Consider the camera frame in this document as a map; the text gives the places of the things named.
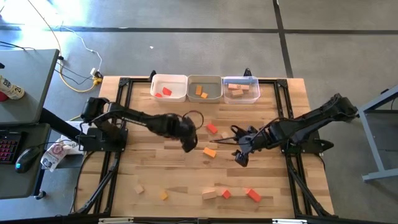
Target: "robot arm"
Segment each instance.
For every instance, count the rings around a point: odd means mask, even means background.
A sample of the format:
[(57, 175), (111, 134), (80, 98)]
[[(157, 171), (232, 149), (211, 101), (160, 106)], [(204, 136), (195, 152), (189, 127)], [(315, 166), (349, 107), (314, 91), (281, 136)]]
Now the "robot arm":
[[(233, 139), (241, 148), (240, 151), (237, 150), (233, 154), (235, 161), (246, 167), (249, 153), (261, 151), (263, 148), (272, 149), (288, 143), (299, 145), (308, 141), (312, 133), (332, 121), (351, 121), (355, 118), (357, 111), (349, 99), (336, 94), (318, 109), (294, 119), (277, 118), (259, 131), (252, 126), (247, 131), (232, 126), (231, 130), (235, 133)], [(222, 143), (222, 139), (216, 140), (216, 142)]]
[[(108, 104), (108, 111), (103, 113)], [(85, 123), (94, 123), (105, 135), (108, 142), (125, 141), (120, 128), (110, 123), (109, 119), (123, 119), (145, 126), (149, 131), (165, 138), (179, 139), (185, 152), (190, 152), (197, 145), (196, 127), (188, 116), (174, 113), (149, 115), (132, 110), (118, 103), (110, 103), (106, 98), (89, 98), (81, 114)]]

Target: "small wooden block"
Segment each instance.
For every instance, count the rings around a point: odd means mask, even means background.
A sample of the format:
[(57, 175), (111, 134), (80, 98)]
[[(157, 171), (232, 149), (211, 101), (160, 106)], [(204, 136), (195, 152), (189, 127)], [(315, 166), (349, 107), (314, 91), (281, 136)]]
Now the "small wooden block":
[(205, 147), (205, 149), (203, 150), (203, 153), (204, 154), (206, 154), (206, 155), (208, 155), (208, 156), (211, 156), (211, 157), (216, 157), (216, 154), (217, 154), (217, 152), (216, 151), (214, 151), (214, 150), (212, 150), (212, 149), (209, 149), (209, 148), (207, 148), (207, 147)]
[(207, 124), (206, 128), (213, 134), (216, 134), (217, 131), (218, 131), (217, 128), (214, 125), (212, 125), (212, 124)]
[(201, 95), (201, 85), (197, 85), (196, 95)]
[(229, 199), (230, 196), (231, 196), (231, 192), (229, 192), (229, 190), (224, 190), (223, 197), (225, 199)]
[(229, 90), (250, 90), (249, 85), (228, 84)]
[(223, 132), (223, 133), (221, 134), (221, 137), (223, 137), (223, 138), (229, 138), (229, 134), (226, 133), (226, 132)]
[(217, 192), (215, 190), (205, 190), (201, 193), (201, 197), (204, 200), (211, 199), (211, 198), (216, 198), (217, 197)]
[(208, 96), (208, 94), (207, 94), (207, 93), (202, 93), (202, 94), (200, 95), (200, 97), (202, 97), (202, 98), (204, 98), (204, 99), (206, 99), (206, 98), (207, 98), (207, 96)]
[(253, 189), (247, 189), (246, 194), (251, 197), (255, 202), (261, 201), (261, 196), (257, 194)]
[(169, 89), (166, 88), (166, 87), (163, 87), (162, 92), (163, 92), (163, 94), (165, 94), (165, 95), (167, 95), (167, 96), (170, 96), (170, 95), (172, 94), (172, 91), (169, 90)]
[(232, 97), (240, 97), (243, 96), (243, 90), (233, 90), (231, 91)]
[(134, 190), (137, 192), (137, 194), (141, 194), (144, 192), (144, 188), (142, 187), (142, 185), (137, 185)]
[(169, 196), (167, 195), (167, 192), (166, 192), (166, 191), (163, 191), (163, 192), (162, 192), (162, 195), (160, 196), (160, 198), (161, 198), (162, 200), (166, 200), (168, 197), (169, 197)]

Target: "red backlit keyboard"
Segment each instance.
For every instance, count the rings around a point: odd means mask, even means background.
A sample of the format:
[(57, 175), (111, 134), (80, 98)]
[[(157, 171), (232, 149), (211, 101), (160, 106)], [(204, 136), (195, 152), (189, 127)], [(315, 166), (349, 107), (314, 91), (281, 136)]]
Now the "red backlit keyboard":
[(22, 134), (0, 131), (0, 164), (14, 164), (19, 155)]

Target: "gray floor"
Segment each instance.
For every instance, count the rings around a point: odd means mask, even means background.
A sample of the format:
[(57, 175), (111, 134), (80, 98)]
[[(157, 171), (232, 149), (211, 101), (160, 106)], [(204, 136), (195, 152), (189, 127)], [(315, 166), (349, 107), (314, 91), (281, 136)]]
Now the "gray floor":
[[(51, 25), (87, 27), (195, 27), (275, 29), (271, 0), (123, 0), (50, 1), (56, 10), (44, 12)], [(10, 18), (15, 5), (30, 17)], [(385, 0), (279, 0), (286, 29), (398, 29), (398, 3)], [(6, 6), (0, 25), (42, 25), (23, 1)], [(51, 32), (37, 29), (0, 31), (0, 39), (38, 49), (56, 48)], [(98, 66), (96, 55), (86, 51), (80, 39), (56, 32), (68, 66), (87, 75)], [(246, 67), (258, 77), (286, 77), (278, 34), (209, 33), (79, 33), (89, 48), (103, 56), (104, 75), (159, 73), (240, 75)], [(294, 77), (304, 78), (312, 108), (340, 92), (357, 106), (398, 84), (398, 36), (396, 35), (286, 35)], [(79, 86), (84, 89), (90, 84)], [(63, 119), (81, 112), (88, 96), (69, 90), (55, 73), (45, 107)], [(376, 171), (376, 165), (360, 120), (333, 123), (320, 131), (335, 143), (325, 153), (326, 174), (335, 213), (398, 223), (398, 178), (365, 184), (361, 175)], [(77, 170), (47, 172), (43, 189), (49, 196), (2, 200), (0, 220), (67, 214)]]

